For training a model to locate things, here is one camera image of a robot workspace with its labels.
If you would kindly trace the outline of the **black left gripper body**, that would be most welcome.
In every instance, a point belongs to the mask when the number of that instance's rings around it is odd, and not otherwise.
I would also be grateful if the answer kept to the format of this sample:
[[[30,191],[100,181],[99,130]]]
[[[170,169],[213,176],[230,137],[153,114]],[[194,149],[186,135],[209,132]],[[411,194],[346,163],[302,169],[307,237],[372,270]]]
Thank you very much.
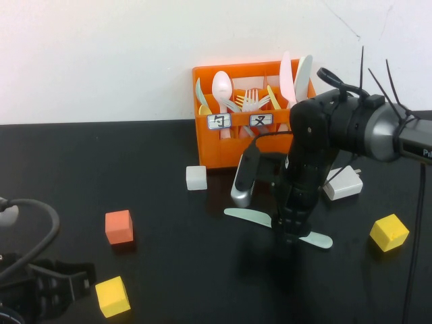
[[[37,321],[35,278],[30,262],[1,281],[1,320]]]

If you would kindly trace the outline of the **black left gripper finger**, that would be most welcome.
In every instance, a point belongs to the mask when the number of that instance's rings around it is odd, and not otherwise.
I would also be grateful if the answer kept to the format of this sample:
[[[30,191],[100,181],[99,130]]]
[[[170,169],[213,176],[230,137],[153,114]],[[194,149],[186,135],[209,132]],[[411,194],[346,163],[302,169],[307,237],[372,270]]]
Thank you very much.
[[[96,282],[93,263],[64,263],[55,261],[55,272],[59,274],[60,287],[65,288],[71,299],[81,299],[90,294]]]
[[[61,316],[77,300],[87,296],[87,274],[62,274],[44,268],[32,268],[36,282],[39,316]]]

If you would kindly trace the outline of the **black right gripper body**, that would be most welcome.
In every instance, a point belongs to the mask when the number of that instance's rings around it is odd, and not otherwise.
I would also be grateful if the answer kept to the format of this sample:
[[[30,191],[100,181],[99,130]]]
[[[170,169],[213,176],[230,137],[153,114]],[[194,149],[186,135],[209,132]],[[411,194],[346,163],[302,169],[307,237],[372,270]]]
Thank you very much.
[[[315,206],[322,185],[339,154],[336,148],[306,151],[293,148],[277,154],[278,175],[273,191],[278,206]]]

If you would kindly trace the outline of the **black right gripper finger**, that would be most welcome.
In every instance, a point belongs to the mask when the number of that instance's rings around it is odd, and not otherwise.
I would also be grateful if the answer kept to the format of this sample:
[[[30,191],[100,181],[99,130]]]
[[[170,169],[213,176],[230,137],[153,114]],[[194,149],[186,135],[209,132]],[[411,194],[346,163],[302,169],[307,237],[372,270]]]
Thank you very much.
[[[299,239],[311,232],[308,218],[318,203],[318,196],[296,195],[276,197],[283,217],[283,235],[276,236],[276,255],[281,259],[289,259],[294,253]]]
[[[283,217],[280,212],[279,204],[276,203],[276,210],[273,213],[272,218],[272,229],[276,236],[282,236],[283,235]]]

